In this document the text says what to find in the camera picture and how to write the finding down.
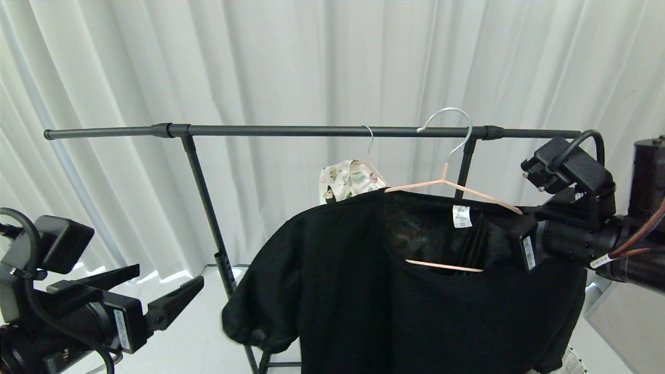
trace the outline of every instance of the black shirt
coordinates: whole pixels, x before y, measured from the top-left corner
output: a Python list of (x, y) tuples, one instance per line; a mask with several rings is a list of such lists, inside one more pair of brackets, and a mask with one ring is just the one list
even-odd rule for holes
[[(471, 207), (455, 228), (452, 206)], [(561, 366), (586, 272), (527, 273), (494, 204), (383, 190), (307, 210), (265, 244), (224, 307), (233, 340), (301, 340), (302, 373), (526, 373)], [(405, 259), (483, 268), (462, 274)]]

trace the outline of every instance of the white curtain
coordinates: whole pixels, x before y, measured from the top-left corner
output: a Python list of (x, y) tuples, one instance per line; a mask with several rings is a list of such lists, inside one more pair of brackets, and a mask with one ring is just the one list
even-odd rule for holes
[[(665, 132), (665, 2), (4, 1), (0, 202), (96, 228), (88, 269), (201, 271), (215, 246), (177, 139), (47, 142), (45, 128), (479, 126), (601, 131), (627, 207), (632, 143)], [(458, 114), (433, 125), (465, 126)], [(196, 138), (231, 261), (318, 201), (323, 166), (368, 138)], [(387, 139), (392, 185), (431, 180), (458, 140)], [(479, 142), (468, 185), (547, 197), (519, 163), (543, 140)], [(593, 152), (593, 146), (585, 145)], [(452, 162), (455, 175), (460, 155)], [(451, 195), (434, 188), (424, 191)]]

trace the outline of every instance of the clothes hanger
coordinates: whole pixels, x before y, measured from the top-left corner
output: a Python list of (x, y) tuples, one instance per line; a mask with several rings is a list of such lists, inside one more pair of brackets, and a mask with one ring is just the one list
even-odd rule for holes
[(376, 168), (376, 166), (374, 165), (374, 163), (372, 163), (372, 154), (370, 153), (370, 151), (372, 150), (372, 145), (374, 144), (374, 133), (373, 133), (372, 129), (369, 128), (369, 126), (362, 125), (362, 127), (365, 127), (367, 130), (369, 130), (369, 131), (370, 131), (370, 135), (372, 136), (372, 141), (370, 142), (370, 146), (367, 147), (367, 159), (368, 159), (368, 160), (367, 160), (367, 161), (353, 161), (352, 163), (354, 163), (354, 164), (366, 164), (366, 165), (370, 165), (370, 166), (372, 167), (372, 169), (374, 169), (376, 175), (378, 175), (379, 178), (381, 178), (381, 180), (383, 180), (387, 185), (389, 185), (389, 184), (386, 182), (386, 179), (383, 177), (383, 175), (381, 175), (381, 173), (379, 173), (379, 171), (378, 171), (378, 169)]
[(468, 193), (470, 193), (474, 196), (478, 196), (478, 197), (483, 198), (483, 199), (485, 199), (489, 202), (492, 202), (494, 204), (503, 206), (504, 208), (510, 209), (513, 212), (517, 213), (517, 214), (523, 214), (522, 211), (514, 205), (508, 204), (507, 202), (504, 202), (502, 200), (495, 199), (495, 198), (491, 197), (490, 195), (483, 194), (482, 192), (478, 192), (476, 190), (472, 190), (471, 188), (468, 188), (468, 187), (465, 187), (465, 186), (460, 186), (459, 184), (456, 184), (456, 183), (453, 183), (453, 182), (450, 182), (450, 181), (446, 180), (446, 174), (448, 173), (448, 162), (450, 161), (450, 156), (452, 156), (453, 153), (455, 153), (455, 151), (460, 149), (471, 138), (471, 132), (473, 131), (473, 122), (471, 121), (471, 117), (469, 117), (469, 115), (464, 110), (459, 109), (459, 108), (452, 108), (452, 107), (443, 108), (443, 109), (438, 110), (436, 113), (434, 113), (427, 120), (427, 122), (425, 122), (425, 125), (423, 127), (420, 127), (416, 130), (416, 132), (422, 132), (423, 130), (425, 130), (427, 128), (427, 125), (430, 124), (430, 122), (432, 121), (432, 119), (434, 119), (434, 117), (436, 117), (437, 115), (439, 115), (443, 112), (447, 112), (449, 110), (454, 110), (456, 112), (462, 113), (466, 117), (466, 119), (469, 121), (469, 130), (466, 132), (466, 137), (464, 138), (464, 141), (462, 143), (460, 143), (459, 145), (457, 145), (455, 148), (453, 148), (453, 150), (450, 151), (450, 153), (448, 154), (448, 157), (446, 158), (446, 163), (444, 164), (444, 171), (443, 171), (443, 174), (441, 175), (441, 179), (433, 180), (431, 182), (423, 182), (423, 183), (407, 184), (405, 186), (390, 187), (390, 188), (386, 189), (386, 192), (410, 190), (412, 188), (426, 187), (426, 186), (431, 186), (433, 184), (443, 184), (443, 185), (446, 185), (446, 186), (451, 186), (452, 188), (455, 188), (455, 189), (458, 189), (458, 190), (462, 190), (464, 192), (468, 192)]

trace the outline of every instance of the black cable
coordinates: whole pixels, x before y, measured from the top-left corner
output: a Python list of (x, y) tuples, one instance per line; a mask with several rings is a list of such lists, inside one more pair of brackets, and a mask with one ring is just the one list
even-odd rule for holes
[[(39, 232), (35, 227), (35, 224), (30, 221), (26, 215), (19, 212), (18, 210), (10, 208), (0, 208), (0, 215), (9, 216), (18, 221), (23, 227), (23, 231), (28, 235), (30, 241), (30, 258), (27, 264), (27, 271), (35, 274), (37, 272), (37, 256), (39, 255)], [(99, 353), (99, 355), (104, 360), (104, 365), (106, 366), (106, 374), (114, 374), (115, 367), (113, 366), (113, 360), (111, 355), (107, 350), (105, 350), (100, 344), (97, 344), (94, 340), (88, 339), (87, 337), (81, 336), (77, 333), (68, 331), (66, 328), (60, 326), (60, 323), (53, 317), (51, 317), (44, 308), (41, 307), (39, 301), (37, 300), (37, 295), (35, 293), (35, 285), (33, 280), (26, 279), (25, 283), (25, 295), (30, 305), (30, 308), (33, 310), (33, 313), (41, 319), (41, 321), (49, 326), (50, 328), (58, 331), (59, 333), (69, 336), (70, 338), (81, 342), (84, 345), (87, 345), (90, 349)]]
[(602, 139), (602, 135), (600, 135), (598, 131), (587, 130), (576, 136), (568, 147), (552, 160), (550, 165), (548, 165), (548, 169), (551, 172), (556, 172), (559, 167), (561, 167), (561, 164), (566, 161), (568, 156), (570, 156), (583, 141), (590, 137), (593, 137), (593, 140), (596, 142), (596, 161), (598, 161), (600, 165), (605, 166), (605, 141)]

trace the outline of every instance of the metal clothes rack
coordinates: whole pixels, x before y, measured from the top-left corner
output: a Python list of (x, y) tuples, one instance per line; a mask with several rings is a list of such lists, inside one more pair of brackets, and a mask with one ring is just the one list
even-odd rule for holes
[[(466, 128), (427, 128), (416, 132), (415, 127), (372, 127), (371, 132), (376, 137), (393, 138), (464, 138)], [(475, 126), (471, 138), (464, 145), (462, 165), (458, 176), (458, 184), (464, 186), (471, 166), (471, 158), (478, 140), (495, 140), (500, 138), (574, 138), (579, 131), (572, 130), (526, 130), (508, 129), (498, 126)], [(229, 256), (224, 246), (217, 216), (210, 200), (210, 194), (205, 185), (203, 170), (199, 163), (194, 144), (194, 136), (337, 136), (357, 137), (370, 136), (370, 132), (363, 126), (206, 126), (191, 124), (160, 123), (143, 127), (116, 127), (116, 128), (84, 128), (76, 130), (45, 130), (47, 140), (68, 138), (105, 138), (111, 136), (157, 136), (160, 138), (180, 138), (182, 146), (190, 162), (190, 168), (196, 181), (205, 215), (210, 225), (217, 252), (215, 262), (221, 276), (226, 294), (231, 297), (235, 289), (235, 278), (231, 270)], [(463, 192), (455, 192), (456, 198), (461, 198)], [(301, 362), (271, 362), (271, 355), (264, 353), (257, 365), (252, 348), (245, 346), (245, 353), (249, 360), (252, 374), (266, 374), (271, 367), (300, 367)]]

